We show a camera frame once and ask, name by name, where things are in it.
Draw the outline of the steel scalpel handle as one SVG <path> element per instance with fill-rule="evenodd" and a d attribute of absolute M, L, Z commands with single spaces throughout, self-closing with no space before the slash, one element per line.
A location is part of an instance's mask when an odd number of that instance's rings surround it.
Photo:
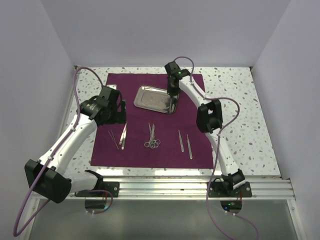
<path fill-rule="evenodd" d="M 183 144 L 183 139 L 182 139 L 182 135 L 181 135 L 181 132 L 180 130 L 178 129 L 178 137 L 179 137 L 179 143 L 180 143 L 180 149 L 181 149 L 181 152 L 184 153 L 184 144 Z"/>
<path fill-rule="evenodd" d="M 188 148 L 188 154 L 189 154 L 189 159 L 192 160 L 193 159 L 193 153 L 192 153 L 192 148 L 191 148 L 191 143 L 190 143 L 190 139 L 189 139 L 189 135 L 186 135 L 186 139 L 187 139 L 187 148 Z"/>

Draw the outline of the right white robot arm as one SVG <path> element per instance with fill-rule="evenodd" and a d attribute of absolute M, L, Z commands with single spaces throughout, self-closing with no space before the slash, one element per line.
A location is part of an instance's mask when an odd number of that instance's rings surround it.
<path fill-rule="evenodd" d="M 169 75 L 167 79 L 167 93 L 169 95 L 176 96 L 180 91 L 183 91 L 197 107 L 196 125 L 199 131 L 208 138 L 217 155 L 215 158 L 219 161 L 223 192 L 227 196 L 235 196 L 246 180 L 226 141 L 221 139 L 221 131 L 227 124 L 223 124 L 220 100 L 206 96 L 203 89 L 188 73 L 179 71 Z"/>

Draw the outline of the thin steel tweezers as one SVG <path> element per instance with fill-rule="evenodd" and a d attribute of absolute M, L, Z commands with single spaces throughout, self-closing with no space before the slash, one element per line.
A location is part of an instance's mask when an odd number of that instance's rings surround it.
<path fill-rule="evenodd" d="M 111 137 L 112 141 L 114 142 L 116 148 L 119 150 L 119 146 L 118 146 L 118 144 L 117 144 L 117 142 L 116 142 L 116 139 L 115 139 L 115 136 L 114 136 L 114 134 L 113 134 L 113 131 L 112 131 L 112 130 L 111 130 L 111 131 L 108 131 L 108 133 L 109 133 L 109 136 Z"/>

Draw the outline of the purple cloth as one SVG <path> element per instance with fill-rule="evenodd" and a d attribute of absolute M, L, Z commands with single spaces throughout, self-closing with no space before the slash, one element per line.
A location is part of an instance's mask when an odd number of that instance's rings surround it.
<path fill-rule="evenodd" d="M 184 93 L 179 95 L 176 111 L 165 114 L 134 105 L 138 89 L 151 86 L 167 88 L 166 74 L 110 73 L 106 80 L 117 85 L 126 101 L 127 135 L 124 150 L 117 149 L 108 131 L 119 141 L 123 132 L 122 124 L 105 124 L 98 127 L 93 146 L 91 165 L 95 167 L 127 168 L 177 168 L 210 169 L 213 166 L 212 146 L 196 124 L 198 108 Z M 155 138 L 160 140 L 157 148 L 144 147 L 149 140 L 149 125 L 155 125 Z M 179 141 L 180 130 L 184 152 Z M 187 134 L 193 159 L 189 158 Z"/>

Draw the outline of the steel scissors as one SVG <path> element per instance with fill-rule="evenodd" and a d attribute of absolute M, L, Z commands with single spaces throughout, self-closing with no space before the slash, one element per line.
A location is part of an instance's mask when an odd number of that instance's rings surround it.
<path fill-rule="evenodd" d="M 156 139 L 156 136 L 155 136 L 155 130 L 154 130 L 154 138 L 156 140 L 156 147 L 155 148 L 158 148 L 161 144 L 161 141 L 159 139 Z"/>

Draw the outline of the steel forceps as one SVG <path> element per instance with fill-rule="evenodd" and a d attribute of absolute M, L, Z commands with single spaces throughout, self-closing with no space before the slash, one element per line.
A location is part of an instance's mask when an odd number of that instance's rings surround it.
<path fill-rule="evenodd" d="M 155 125 L 152 124 L 152 126 L 149 125 L 149 141 L 145 142 L 144 146 L 147 148 L 154 149 L 157 145 L 156 140 L 155 140 Z"/>

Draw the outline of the steel clamp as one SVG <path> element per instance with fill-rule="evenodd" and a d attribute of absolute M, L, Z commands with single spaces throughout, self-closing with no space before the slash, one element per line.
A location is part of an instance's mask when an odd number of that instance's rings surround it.
<path fill-rule="evenodd" d="M 151 127 L 150 123 L 148 123 L 148 128 L 149 128 L 149 140 L 144 143 L 144 147 L 146 147 L 146 148 L 150 148 L 153 143 L 153 140 L 152 140 L 153 131 L 152 131 L 152 127 Z"/>

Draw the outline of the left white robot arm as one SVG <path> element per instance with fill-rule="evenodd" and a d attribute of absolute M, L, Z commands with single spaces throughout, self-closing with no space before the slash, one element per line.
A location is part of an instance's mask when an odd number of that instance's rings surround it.
<path fill-rule="evenodd" d="M 102 176 L 85 170 L 75 176 L 66 175 L 69 163 L 83 142 L 99 126 L 124 124 L 126 102 L 115 85 L 103 86 L 99 95 L 80 103 L 77 113 L 57 142 L 39 160 L 29 160 L 25 174 L 29 188 L 35 193 L 61 203 L 69 194 L 87 191 L 92 196 L 103 193 Z"/>

